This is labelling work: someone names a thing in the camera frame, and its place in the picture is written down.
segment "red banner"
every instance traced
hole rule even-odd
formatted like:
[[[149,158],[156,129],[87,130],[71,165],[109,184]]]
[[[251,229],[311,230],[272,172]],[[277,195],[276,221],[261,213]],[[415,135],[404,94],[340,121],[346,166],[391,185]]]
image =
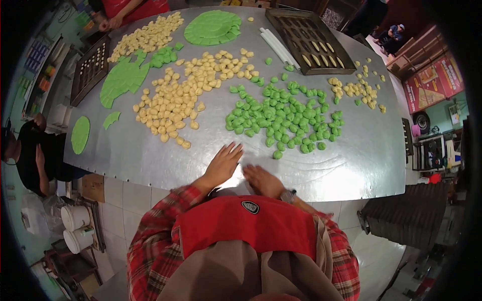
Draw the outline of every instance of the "red banner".
[[[406,80],[403,89],[412,114],[463,91],[464,85],[454,58],[447,54]]]

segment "elongated dough piece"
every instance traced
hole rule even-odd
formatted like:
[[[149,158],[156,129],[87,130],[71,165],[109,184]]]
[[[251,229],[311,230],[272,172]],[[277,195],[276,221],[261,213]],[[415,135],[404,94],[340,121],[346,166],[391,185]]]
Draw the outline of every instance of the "elongated dough piece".
[[[333,52],[333,53],[335,52],[335,51],[333,50],[333,47],[331,47],[330,43],[326,42],[326,46],[328,46],[328,48],[330,48],[331,52]]]
[[[308,59],[307,57],[305,57],[304,54],[302,54],[301,56],[302,56],[303,59],[305,60],[306,64],[311,67],[311,62],[309,61],[309,59]]]
[[[345,65],[343,65],[342,61],[340,60],[339,57],[336,57],[336,60],[340,63],[340,66],[345,69]]]
[[[318,47],[318,45],[316,45],[315,42],[311,41],[311,44],[313,44],[313,47],[315,47],[316,51],[320,52],[320,48]]]
[[[331,55],[328,56],[330,58],[330,61],[332,62],[332,64],[336,67],[336,62],[335,60],[332,58]]]
[[[311,57],[315,60],[315,62],[318,66],[321,66],[320,60],[318,59],[318,57],[316,57],[316,55],[312,54]]]
[[[325,56],[324,55],[321,55],[321,59],[323,60],[323,62],[325,63],[325,65],[328,67],[328,61],[326,60]]]
[[[320,46],[323,48],[323,50],[325,50],[326,53],[328,53],[328,50],[326,49],[325,45],[323,45],[322,42],[319,42]]]

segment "white bucket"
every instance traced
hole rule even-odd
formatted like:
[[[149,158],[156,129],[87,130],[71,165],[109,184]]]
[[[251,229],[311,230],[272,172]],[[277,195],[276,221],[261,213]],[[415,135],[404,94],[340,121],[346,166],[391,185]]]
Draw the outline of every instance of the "white bucket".
[[[63,206],[60,215],[67,231],[90,225],[89,211],[84,206]]]
[[[84,230],[85,228],[77,229],[74,232],[64,231],[65,243],[68,249],[74,254],[79,254],[80,251],[94,243],[94,237],[92,236],[94,231],[91,231],[87,236],[83,236],[82,232]]]

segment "cardboard box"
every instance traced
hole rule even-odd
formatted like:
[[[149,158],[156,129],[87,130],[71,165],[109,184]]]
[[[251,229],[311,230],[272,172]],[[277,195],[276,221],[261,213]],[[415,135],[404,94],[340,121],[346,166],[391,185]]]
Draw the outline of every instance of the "cardboard box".
[[[82,192],[80,194],[84,198],[99,203],[104,201],[104,176],[91,173],[82,177]]]
[[[269,8],[269,1],[243,0],[243,6]]]

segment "black oval patch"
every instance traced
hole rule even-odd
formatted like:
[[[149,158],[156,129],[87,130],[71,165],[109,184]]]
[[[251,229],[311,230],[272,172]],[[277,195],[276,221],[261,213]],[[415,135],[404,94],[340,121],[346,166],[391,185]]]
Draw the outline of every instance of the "black oval patch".
[[[258,214],[259,206],[252,201],[243,201],[241,205],[252,214]]]

